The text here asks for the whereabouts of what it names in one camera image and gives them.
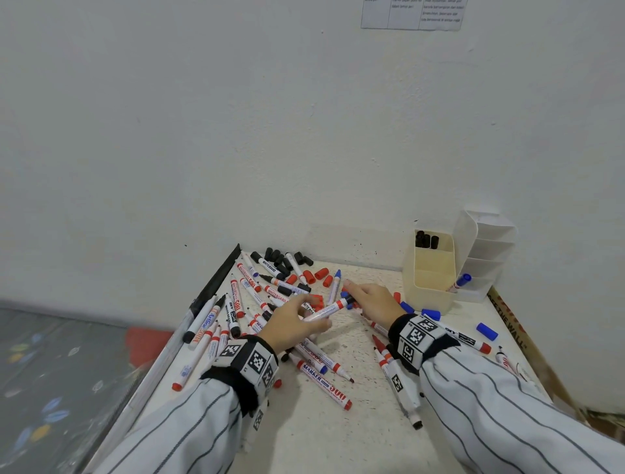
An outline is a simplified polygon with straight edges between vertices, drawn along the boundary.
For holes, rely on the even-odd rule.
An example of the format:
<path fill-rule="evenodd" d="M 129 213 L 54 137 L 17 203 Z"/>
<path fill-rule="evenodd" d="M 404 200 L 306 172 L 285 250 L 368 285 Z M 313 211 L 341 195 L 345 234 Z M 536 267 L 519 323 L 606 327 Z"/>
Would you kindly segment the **person's left hand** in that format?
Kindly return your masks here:
<path fill-rule="evenodd" d="M 300 313 L 305 313 L 303 304 L 317 304 L 316 296 L 301 294 L 293 296 L 289 302 L 279 307 L 271 316 L 262 330 L 257 334 L 276 353 L 281 354 L 287 349 L 301 343 L 299 338 Z"/>

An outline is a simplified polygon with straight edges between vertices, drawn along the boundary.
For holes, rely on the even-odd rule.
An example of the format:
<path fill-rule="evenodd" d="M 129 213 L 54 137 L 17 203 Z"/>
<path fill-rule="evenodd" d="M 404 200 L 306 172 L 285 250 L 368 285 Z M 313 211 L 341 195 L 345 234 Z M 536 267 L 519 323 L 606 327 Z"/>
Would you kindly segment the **person's right hand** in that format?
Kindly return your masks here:
<path fill-rule="evenodd" d="M 389 330 L 397 319 L 405 315 L 405 312 L 391 292 L 386 287 L 378 285 L 378 309 L 374 313 L 363 312 L 363 315 Z"/>

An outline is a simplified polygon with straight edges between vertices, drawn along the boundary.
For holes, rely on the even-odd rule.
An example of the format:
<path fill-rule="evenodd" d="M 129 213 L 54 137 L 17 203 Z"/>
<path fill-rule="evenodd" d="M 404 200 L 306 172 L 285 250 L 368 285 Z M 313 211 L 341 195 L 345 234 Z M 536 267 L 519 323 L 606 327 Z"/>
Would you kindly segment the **white marker with red band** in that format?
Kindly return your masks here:
<path fill-rule="evenodd" d="M 302 321 L 303 322 L 313 322 L 318 320 L 323 320 L 329 318 L 332 314 L 345 309 L 348 305 L 353 304 L 355 302 L 355 298 L 346 293 L 344 298 L 336 300 L 334 303 L 326 306 L 322 310 L 313 313 L 312 315 L 307 316 Z"/>

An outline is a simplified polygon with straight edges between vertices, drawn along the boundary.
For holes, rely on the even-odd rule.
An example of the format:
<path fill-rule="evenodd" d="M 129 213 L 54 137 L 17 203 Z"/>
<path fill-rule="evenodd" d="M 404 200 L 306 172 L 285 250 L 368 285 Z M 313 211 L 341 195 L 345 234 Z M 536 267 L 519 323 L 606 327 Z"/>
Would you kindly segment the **person's left forearm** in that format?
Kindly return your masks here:
<path fill-rule="evenodd" d="M 94 474 L 228 474 L 256 389 L 233 369 L 211 370 L 149 415 Z"/>

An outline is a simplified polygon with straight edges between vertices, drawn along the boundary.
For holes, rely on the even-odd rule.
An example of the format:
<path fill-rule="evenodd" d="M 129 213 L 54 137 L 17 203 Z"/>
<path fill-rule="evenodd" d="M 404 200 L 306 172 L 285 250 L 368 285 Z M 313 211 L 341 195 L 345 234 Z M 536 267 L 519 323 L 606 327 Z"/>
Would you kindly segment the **person's right forearm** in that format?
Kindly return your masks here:
<path fill-rule="evenodd" d="M 454 455 L 479 474 L 625 474 L 624 445 L 490 359 L 452 347 L 419 372 Z"/>

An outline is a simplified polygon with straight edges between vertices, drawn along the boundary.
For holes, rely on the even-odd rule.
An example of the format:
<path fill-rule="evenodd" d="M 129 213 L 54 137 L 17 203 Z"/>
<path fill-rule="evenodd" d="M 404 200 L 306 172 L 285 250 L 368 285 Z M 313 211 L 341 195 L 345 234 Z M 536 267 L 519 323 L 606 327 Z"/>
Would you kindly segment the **scattered red marker caps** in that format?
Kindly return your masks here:
<path fill-rule="evenodd" d="M 403 301 L 401 275 L 390 270 L 380 270 L 354 265 L 330 265 L 321 264 L 320 268 L 304 270 L 304 279 L 308 292 L 312 295 L 309 303 L 309 314 L 318 312 L 326 306 L 331 306 L 342 298 L 348 298 L 346 282 L 352 281 L 360 287 L 366 285 L 379 285 L 385 287 L 395 301 L 393 307 L 399 306 Z"/>

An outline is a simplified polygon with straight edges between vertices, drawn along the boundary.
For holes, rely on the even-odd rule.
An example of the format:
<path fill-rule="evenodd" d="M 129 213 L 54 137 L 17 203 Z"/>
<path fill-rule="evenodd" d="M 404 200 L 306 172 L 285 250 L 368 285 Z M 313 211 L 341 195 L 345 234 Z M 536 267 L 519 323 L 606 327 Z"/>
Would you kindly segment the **pile of whiteboard markers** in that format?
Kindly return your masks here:
<path fill-rule="evenodd" d="M 261 306 L 256 300 L 265 301 L 265 309 L 269 309 L 270 297 L 262 289 L 260 292 L 252 292 L 257 296 L 251 296 L 246 285 L 243 274 L 238 268 L 238 264 L 244 265 L 244 259 L 240 256 L 241 252 L 236 251 L 234 263 L 229 265 L 225 270 L 225 277 L 221 280 L 218 289 L 209 290 L 209 302 L 215 302 L 228 293 L 232 298 L 231 281 L 236 280 L 239 289 L 239 299 L 237 307 L 246 311 L 249 317 L 244 316 L 239 319 L 242 334 L 254 332 L 254 328 L 258 328 L 253 322 L 254 328 L 249 326 L 248 320 L 261 319 Z M 315 260 L 315 266 L 311 272 L 315 273 L 321 268 L 328 268 L 329 275 L 333 276 L 336 270 L 341 270 L 343 282 L 345 278 L 360 283 L 380 283 L 386 286 L 391 292 L 399 291 L 401 300 L 405 300 L 404 285 L 402 272 L 394 272 L 392 270 L 384 270 L 379 268 L 370 268 L 368 266 L 356 266 L 347 264 L 328 263 Z M 456 331 L 464 333 L 469 338 L 475 339 L 477 342 L 487 343 L 491 346 L 491 352 L 487 355 L 493 361 L 496 360 L 496 352 L 499 346 L 502 346 L 503 352 L 506 354 L 510 362 L 522 365 L 536 382 L 535 373 L 529 366 L 527 358 L 523 355 L 517 341 L 514 339 L 504 322 L 500 319 L 500 314 L 496 311 L 493 303 L 486 298 L 482 303 L 454 303 L 447 315 L 442 317 L 442 322 Z M 281 381 L 275 386 L 270 393 L 270 414 L 273 416 L 284 417 L 285 420 L 295 422 L 295 418 L 291 419 L 293 413 L 304 420 L 304 426 L 312 430 L 313 421 L 330 422 L 330 419 L 340 417 L 340 419 L 361 420 L 366 417 L 367 413 L 373 413 L 373 408 L 377 408 L 381 404 L 381 408 L 388 408 L 390 413 L 397 418 L 400 424 L 408 423 L 407 419 L 400 412 L 394 395 L 393 387 L 389 388 L 384 372 L 379 367 L 376 356 L 373 353 L 374 342 L 371 334 L 387 342 L 385 336 L 379 331 L 371 327 L 371 323 L 367 322 L 361 316 L 361 310 L 343 309 L 335 313 L 332 317 L 333 326 L 328 331 L 317 337 L 315 344 L 326 354 L 325 357 L 334 361 L 333 365 L 326 365 L 321 360 L 314 359 L 310 371 L 302 371 L 297 368 L 297 364 L 293 364 L 292 360 L 280 362 L 280 369 L 277 375 L 277 381 Z M 490 341 L 486 336 L 476 330 L 479 323 L 484 323 L 493 329 L 497 334 L 495 341 Z M 187 382 L 180 391 L 172 389 L 172 385 L 178 382 L 180 374 L 187 365 L 193 362 L 196 357 L 197 347 L 193 350 L 188 349 L 189 344 L 183 343 L 176 358 L 168 369 L 166 377 L 160 383 L 159 390 L 162 392 L 162 400 L 172 400 L 174 397 L 189 391 L 198 377 L 207 368 L 209 355 L 207 350 L 210 343 L 206 345 L 202 357 L 198 360 L 194 371 L 189 373 Z M 337 374 L 332 367 L 340 366 L 343 372 L 355 379 L 355 383 L 348 380 L 346 376 Z M 319 385 L 319 378 L 323 377 L 324 386 L 333 386 L 332 393 L 326 388 Z M 331 428 L 346 428 L 348 422 L 332 422 Z"/>

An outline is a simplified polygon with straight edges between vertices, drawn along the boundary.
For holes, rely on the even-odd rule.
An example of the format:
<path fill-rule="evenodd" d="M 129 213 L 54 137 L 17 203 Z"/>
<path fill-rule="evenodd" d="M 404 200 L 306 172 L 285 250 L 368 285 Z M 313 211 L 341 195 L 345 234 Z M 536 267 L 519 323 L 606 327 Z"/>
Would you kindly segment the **cream plastic organizer box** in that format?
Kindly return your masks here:
<path fill-rule="evenodd" d="M 404 300 L 416 310 L 426 308 L 446 314 L 455 300 L 454 293 L 447 289 L 458 275 L 454 240 L 450 234 L 424 230 L 439 236 L 438 249 L 416 248 L 417 231 L 412 231 L 402 261 Z"/>

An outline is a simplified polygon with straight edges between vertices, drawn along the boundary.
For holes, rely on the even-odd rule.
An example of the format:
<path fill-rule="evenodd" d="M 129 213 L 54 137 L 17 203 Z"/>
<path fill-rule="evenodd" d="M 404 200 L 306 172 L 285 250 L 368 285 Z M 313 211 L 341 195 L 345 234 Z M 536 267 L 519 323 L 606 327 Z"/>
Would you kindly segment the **black tagged right wrist band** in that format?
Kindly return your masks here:
<path fill-rule="evenodd" d="M 425 361 L 460 347 L 460 342 L 439 323 L 419 314 L 406 313 L 397 318 L 388 329 L 388 338 L 402 365 L 417 376 Z"/>

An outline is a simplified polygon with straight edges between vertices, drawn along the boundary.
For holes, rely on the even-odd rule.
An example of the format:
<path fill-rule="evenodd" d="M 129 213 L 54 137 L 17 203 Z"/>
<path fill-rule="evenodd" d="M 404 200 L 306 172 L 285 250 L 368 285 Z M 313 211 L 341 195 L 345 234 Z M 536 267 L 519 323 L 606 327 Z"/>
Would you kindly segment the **black tagged wrist band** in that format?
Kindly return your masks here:
<path fill-rule="evenodd" d="M 257 335 L 230 340 L 201 380 L 217 380 L 236 393 L 241 415 L 254 413 L 272 390 L 279 370 L 276 352 Z"/>
<path fill-rule="evenodd" d="M 397 318 L 388 329 L 388 338 L 402 365 L 417 376 L 425 361 L 460 347 L 460 342 L 439 323 L 419 314 L 406 313 Z"/>

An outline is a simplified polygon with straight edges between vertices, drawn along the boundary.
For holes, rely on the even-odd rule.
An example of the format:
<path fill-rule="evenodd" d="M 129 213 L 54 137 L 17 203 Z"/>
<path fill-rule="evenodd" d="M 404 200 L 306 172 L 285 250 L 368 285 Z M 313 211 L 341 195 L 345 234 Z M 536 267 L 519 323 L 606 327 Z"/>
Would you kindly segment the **pile of black marker caps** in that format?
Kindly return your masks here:
<path fill-rule="evenodd" d="M 308 280 L 302 268 L 303 266 L 314 265 L 314 261 L 303 255 L 301 251 L 282 253 L 278 249 L 267 247 L 264 256 L 261 256 L 257 251 L 248 253 L 246 256 L 250 257 L 254 263 L 262 265 L 278 280 L 287 282 L 301 281 L 307 283 Z"/>

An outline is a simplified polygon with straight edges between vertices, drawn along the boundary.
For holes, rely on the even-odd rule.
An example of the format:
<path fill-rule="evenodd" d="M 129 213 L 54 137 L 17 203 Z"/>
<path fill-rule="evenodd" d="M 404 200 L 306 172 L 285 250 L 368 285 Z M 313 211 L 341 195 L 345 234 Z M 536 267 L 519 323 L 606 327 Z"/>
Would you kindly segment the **black tagged left wrist band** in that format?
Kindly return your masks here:
<path fill-rule="evenodd" d="M 257 335 L 230 340 L 201 380 L 217 380 L 236 393 L 241 415 L 254 413 L 272 390 L 279 370 L 276 352 Z"/>

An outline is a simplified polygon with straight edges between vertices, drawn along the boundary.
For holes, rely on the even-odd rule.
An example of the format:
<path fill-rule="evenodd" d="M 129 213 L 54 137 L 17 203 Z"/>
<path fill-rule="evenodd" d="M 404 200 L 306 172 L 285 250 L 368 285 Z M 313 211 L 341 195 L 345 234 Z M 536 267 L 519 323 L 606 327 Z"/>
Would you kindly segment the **white tiered plastic organizer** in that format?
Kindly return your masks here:
<path fill-rule="evenodd" d="M 517 227 L 499 213 L 465 209 L 457 218 L 452 239 L 458 276 L 472 279 L 456 292 L 456 300 L 480 303 L 495 284 L 510 256 Z"/>

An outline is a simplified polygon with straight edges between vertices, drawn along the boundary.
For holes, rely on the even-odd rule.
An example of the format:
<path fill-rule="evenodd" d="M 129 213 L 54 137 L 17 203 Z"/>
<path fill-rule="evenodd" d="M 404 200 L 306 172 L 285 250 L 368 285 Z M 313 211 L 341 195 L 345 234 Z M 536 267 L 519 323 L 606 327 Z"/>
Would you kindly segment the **red object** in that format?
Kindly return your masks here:
<path fill-rule="evenodd" d="M 152 364 L 172 335 L 172 331 L 160 329 L 128 328 L 124 343 L 129 352 L 129 363 L 131 366 L 140 368 L 146 364 Z"/>

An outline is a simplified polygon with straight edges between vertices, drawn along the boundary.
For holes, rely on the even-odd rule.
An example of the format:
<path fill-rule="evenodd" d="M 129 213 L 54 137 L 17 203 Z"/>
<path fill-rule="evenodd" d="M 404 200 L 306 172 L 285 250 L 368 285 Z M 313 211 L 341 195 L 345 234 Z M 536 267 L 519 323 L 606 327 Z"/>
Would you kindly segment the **brown printed cardboard box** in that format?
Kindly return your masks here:
<path fill-rule="evenodd" d="M 543 353 L 527 334 L 520 321 L 494 286 L 489 289 L 487 297 L 527 360 L 527 364 L 533 370 L 535 380 L 547 394 L 548 398 L 554 402 L 556 407 L 564 410 L 565 413 L 573 416 L 586 426 L 590 426 L 581 407 L 571 397 L 558 375 L 544 358 Z"/>

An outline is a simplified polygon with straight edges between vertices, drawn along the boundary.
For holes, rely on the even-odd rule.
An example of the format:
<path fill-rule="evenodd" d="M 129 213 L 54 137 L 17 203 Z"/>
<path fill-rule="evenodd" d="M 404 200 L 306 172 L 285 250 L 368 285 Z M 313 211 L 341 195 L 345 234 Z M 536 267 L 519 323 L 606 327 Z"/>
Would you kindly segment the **grey patterned floor mat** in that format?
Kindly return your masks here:
<path fill-rule="evenodd" d="M 128 329 L 0 309 L 0 474 L 81 474 L 152 362 Z"/>

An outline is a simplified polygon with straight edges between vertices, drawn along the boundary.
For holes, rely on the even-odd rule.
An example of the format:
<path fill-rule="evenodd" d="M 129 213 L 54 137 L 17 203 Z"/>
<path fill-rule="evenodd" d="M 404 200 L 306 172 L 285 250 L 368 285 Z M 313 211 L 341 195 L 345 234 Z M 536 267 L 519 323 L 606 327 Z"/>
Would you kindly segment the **printed paper sheet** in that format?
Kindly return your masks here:
<path fill-rule="evenodd" d="M 468 0 L 363 0 L 361 28 L 459 31 Z"/>

